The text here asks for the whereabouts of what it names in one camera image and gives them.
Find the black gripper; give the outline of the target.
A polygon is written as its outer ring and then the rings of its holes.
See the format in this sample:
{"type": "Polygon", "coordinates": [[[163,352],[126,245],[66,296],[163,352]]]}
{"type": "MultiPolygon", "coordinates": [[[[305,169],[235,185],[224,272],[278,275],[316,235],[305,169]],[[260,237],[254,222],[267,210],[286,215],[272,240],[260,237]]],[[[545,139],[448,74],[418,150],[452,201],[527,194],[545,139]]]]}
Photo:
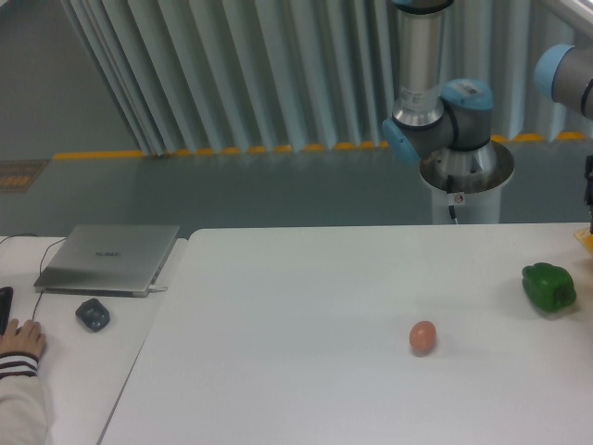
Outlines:
{"type": "Polygon", "coordinates": [[[584,194],[585,205],[589,209],[590,217],[593,217],[593,156],[589,155],[586,158],[585,173],[586,189],[584,194]]]}

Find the white striped sleeve forearm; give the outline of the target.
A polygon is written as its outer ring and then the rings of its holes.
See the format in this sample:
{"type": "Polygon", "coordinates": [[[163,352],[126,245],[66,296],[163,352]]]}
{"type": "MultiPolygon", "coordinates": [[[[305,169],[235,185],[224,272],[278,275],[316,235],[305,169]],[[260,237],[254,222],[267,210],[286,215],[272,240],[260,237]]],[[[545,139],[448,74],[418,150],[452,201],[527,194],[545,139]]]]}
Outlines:
{"type": "Polygon", "coordinates": [[[48,422],[38,359],[25,352],[1,354],[1,443],[45,444],[48,422]]]}

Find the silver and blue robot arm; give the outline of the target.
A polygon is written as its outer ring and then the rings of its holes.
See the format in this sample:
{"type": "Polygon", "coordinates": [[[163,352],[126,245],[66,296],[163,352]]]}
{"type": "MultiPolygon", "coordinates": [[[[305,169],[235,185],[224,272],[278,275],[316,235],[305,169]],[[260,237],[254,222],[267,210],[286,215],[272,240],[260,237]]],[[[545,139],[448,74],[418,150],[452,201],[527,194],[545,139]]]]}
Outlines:
{"type": "MultiPolygon", "coordinates": [[[[433,224],[493,224],[514,159],[490,136],[493,94],[476,79],[439,86],[446,11],[453,1],[392,1],[400,14],[403,44],[399,95],[383,122],[388,146],[400,159],[419,162],[431,191],[433,224]]],[[[543,3],[579,31],[592,35],[586,1],[543,3]]],[[[536,64],[534,81],[549,100],[592,121],[592,47],[557,44],[536,64]]]]}

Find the person's hand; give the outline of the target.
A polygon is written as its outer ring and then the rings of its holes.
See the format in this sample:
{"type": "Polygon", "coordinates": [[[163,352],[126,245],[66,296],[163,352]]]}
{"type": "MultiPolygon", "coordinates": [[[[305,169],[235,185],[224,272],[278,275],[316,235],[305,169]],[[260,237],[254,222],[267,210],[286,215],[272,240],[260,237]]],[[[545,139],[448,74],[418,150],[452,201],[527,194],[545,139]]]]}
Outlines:
{"type": "Polygon", "coordinates": [[[44,346],[45,334],[42,332],[42,326],[33,320],[19,325],[18,319],[12,319],[1,336],[2,354],[31,355],[35,359],[40,359],[44,346]]]}

